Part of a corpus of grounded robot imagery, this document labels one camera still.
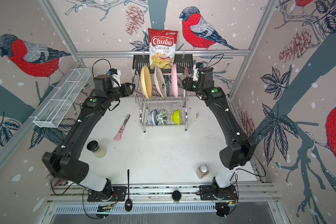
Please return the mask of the pink bear plate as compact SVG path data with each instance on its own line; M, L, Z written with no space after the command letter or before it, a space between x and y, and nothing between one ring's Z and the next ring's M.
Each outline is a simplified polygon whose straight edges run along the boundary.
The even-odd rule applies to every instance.
M173 64L171 69L172 92L175 98L178 98L178 82L176 64Z

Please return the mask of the yellow cream plate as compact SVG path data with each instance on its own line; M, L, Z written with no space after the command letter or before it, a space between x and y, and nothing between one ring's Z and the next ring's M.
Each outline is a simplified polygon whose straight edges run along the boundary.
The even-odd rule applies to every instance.
M152 81L151 81L150 71L147 65L144 65L142 67L140 79L141 79L141 87L142 87L144 96L147 99L151 99L152 98Z

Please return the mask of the white floral ceramic plate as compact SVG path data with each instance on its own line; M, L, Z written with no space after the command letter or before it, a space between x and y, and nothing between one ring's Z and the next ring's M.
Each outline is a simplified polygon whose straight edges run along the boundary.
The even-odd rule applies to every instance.
M157 91L162 96L162 98L166 99L167 98L166 83L162 70L158 66L155 66L154 79Z

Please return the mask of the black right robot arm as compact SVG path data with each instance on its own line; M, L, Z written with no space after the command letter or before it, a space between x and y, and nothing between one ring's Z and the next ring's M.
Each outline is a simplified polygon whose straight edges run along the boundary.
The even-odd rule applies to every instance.
M256 142L239 126L222 88L214 86L212 67L197 63L193 69L193 77L183 80L183 88L194 92L205 102L222 129L227 147L219 152L223 167L215 176L214 184L220 189L229 187L237 170L251 160Z

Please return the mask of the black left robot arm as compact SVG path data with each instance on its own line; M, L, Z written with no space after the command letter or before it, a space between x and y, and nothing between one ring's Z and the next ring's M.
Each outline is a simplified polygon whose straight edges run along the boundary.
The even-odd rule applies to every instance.
M135 84L122 83L114 87L116 80L112 75L98 75L93 81L95 88L84 101L73 127L52 153L44 153L42 161L53 177L101 192L109 185L108 179L90 171L89 165L79 158L95 125L113 102L133 94Z

